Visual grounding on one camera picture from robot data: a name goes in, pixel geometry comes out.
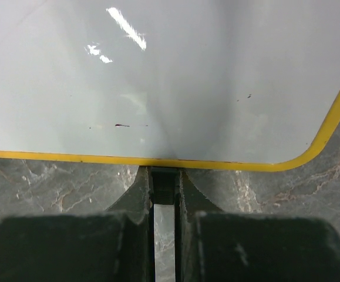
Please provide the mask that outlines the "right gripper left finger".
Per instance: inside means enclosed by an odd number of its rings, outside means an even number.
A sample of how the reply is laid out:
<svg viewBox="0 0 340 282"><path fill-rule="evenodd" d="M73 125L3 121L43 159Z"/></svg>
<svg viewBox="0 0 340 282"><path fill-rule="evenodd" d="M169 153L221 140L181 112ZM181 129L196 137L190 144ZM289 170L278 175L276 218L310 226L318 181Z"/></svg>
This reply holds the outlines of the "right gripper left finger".
<svg viewBox="0 0 340 282"><path fill-rule="evenodd" d="M106 211L0 221L0 281L153 281L150 180L140 167Z"/></svg>

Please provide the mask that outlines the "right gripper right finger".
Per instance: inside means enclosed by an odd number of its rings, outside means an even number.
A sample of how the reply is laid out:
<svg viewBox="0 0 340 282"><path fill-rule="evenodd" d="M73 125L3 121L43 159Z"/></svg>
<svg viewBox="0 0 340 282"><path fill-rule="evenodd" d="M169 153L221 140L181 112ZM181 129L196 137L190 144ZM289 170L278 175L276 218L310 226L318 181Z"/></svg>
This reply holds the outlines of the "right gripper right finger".
<svg viewBox="0 0 340 282"><path fill-rule="evenodd" d="M340 236L313 217L229 213L180 173L177 281L340 281Z"/></svg>

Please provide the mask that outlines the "yellow framed whiteboard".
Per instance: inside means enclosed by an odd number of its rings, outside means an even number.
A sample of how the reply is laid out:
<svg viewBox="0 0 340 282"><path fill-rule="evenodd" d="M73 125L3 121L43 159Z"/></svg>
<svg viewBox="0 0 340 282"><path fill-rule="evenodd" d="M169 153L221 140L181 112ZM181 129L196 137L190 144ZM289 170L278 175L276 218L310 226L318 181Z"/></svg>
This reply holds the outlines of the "yellow framed whiteboard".
<svg viewBox="0 0 340 282"><path fill-rule="evenodd" d="M277 172L340 122L340 1L0 1L0 158Z"/></svg>

